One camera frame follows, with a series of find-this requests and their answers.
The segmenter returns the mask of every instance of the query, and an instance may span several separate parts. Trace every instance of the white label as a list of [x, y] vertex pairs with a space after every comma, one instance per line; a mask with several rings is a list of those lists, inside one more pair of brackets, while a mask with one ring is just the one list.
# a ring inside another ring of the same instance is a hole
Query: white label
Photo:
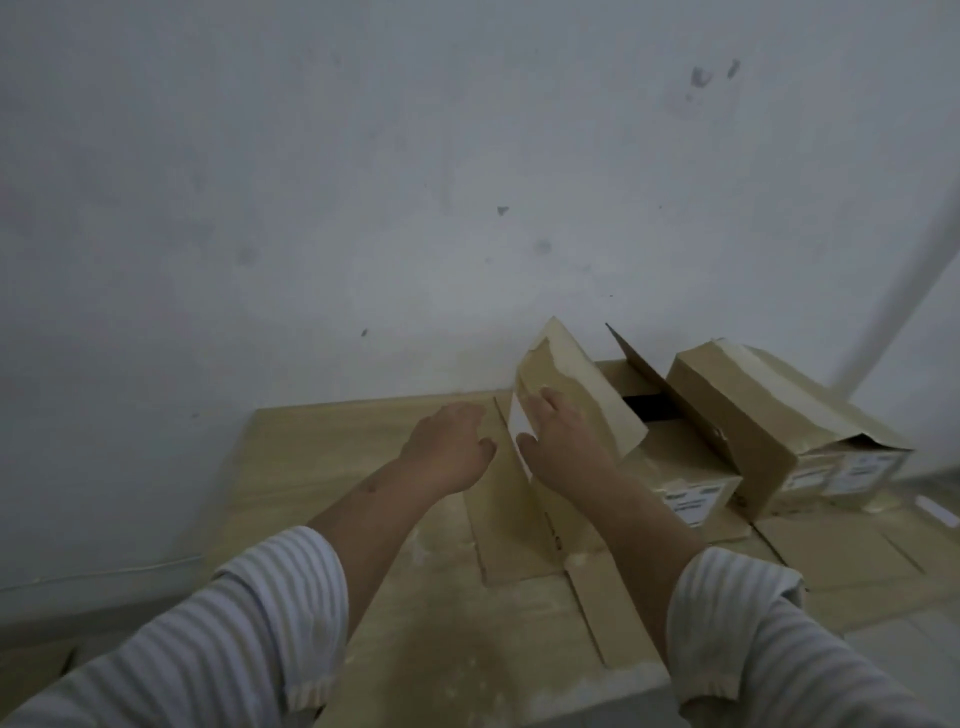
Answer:
[[847, 455], [840, 470], [824, 490], [824, 495], [869, 491], [900, 458], [899, 452], [855, 452]]
[[527, 461], [523, 459], [523, 455], [520, 454], [520, 450], [516, 446], [516, 436], [521, 432], [529, 432], [534, 437], [537, 437], [537, 433], [534, 432], [533, 426], [527, 419], [527, 413], [524, 412], [523, 407], [520, 406], [520, 400], [516, 398], [516, 392], [514, 392], [514, 396], [510, 400], [510, 417], [507, 418], [507, 431], [510, 432], [510, 442], [514, 444], [516, 456], [520, 458], [520, 465], [523, 466], [523, 471], [527, 473], [527, 480], [529, 480], [534, 474], [530, 472], [530, 469], [527, 467]]
[[668, 493], [663, 496], [663, 502], [687, 525], [700, 525], [707, 519], [724, 486], [726, 483], [698, 485], [678, 493]]
[[936, 500], [930, 500], [927, 496], [917, 496], [914, 502], [947, 528], [956, 528], [960, 525], [960, 517], [944, 508]]
[[823, 485], [833, 466], [821, 466], [820, 468], [807, 468], [805, 471], [795, 471], [790, 479], [783, 483], [781, 490], [796, 491], [801, 488], [815, 488]]

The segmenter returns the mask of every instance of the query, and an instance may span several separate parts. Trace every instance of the wall stain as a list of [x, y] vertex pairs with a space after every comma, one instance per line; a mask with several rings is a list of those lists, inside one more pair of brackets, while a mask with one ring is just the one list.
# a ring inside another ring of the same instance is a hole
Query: wall stain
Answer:
[[250, 268], [256, 265], [256, 261], [259, 259], [260, 252], [251, 246], [241, 248], [236, 254], [237, 265], [243, 266], [244, 268]]
[[706, 88], [707, 84], [713, 80], [713, 72], [707, 71], [705, 68], [701, 68], [699, 65], [693, 66], [693, 71], [690, 73], [690, 85], [694, 88]]

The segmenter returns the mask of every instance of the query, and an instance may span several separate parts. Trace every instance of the right hand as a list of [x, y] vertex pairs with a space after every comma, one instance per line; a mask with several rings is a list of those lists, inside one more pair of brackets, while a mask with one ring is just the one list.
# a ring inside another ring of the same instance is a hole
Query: right hand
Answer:
[[613, 458], [565, 395], [543, 387], [523, 403], [539, 437], [521, 432], [516, 446], [543, 485], [576, 504], [619, 477]]

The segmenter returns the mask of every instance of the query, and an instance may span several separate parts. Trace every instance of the box label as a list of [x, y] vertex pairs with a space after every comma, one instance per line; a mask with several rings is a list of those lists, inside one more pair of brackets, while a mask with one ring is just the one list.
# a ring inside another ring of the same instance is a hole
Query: box label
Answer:
[[824, 490], [824, 495], [869, 491], [901, 458], [900, 452], [855, 452], [847, 455]]
[[780, 489], [782, 491], [798, 491], [801, 488], [815, 488], [818, 485], [823, 485], [832, 471], [832, 465], [794, 471]]
[[726, 485], [725, 482], [709, 483], [687, 488], [679, 493], [668, 493], [663, 496], [663, 502], [680, 516], [684, 523], [697, 526], [707, 519]]
[[516, 436], [521, 432], [529, 432], [534, 437], [537, 437], [537, 433], [534, 432], [533, 426], [527, 419], [527, 413], [524, 412], [523, 407], [520, 406], [520, 400], [516, 398], [516, 392], [514, 392], [513, 397], [510, 399], [510, 417], [507, 419], [507, 431], [510, 432], [510, 442], [513, 443], [516, 456], [520, 458], [520, 465], [523, 466], [523, 471], [527, 473], [527, 480], [529, 480], [534, 474], [530, 472], [530, 469], [527, 467], [527, 461], [523, 459], [523, 455], [520, 454], [519, 449], [516, 447]]

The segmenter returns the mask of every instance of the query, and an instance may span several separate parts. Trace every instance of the striped sleeve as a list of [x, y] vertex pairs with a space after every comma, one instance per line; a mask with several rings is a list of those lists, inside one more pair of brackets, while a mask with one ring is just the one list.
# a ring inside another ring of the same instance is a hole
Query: striped sleeve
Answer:
[[4, 725], [309, 725], [332, 689], [347, 626], [336, 553], [316, 531], [291, 528]]
[[709, 548], [667, 614], [681, 714], [698, 727], [946, 726], [800, 608], [793, 570]]

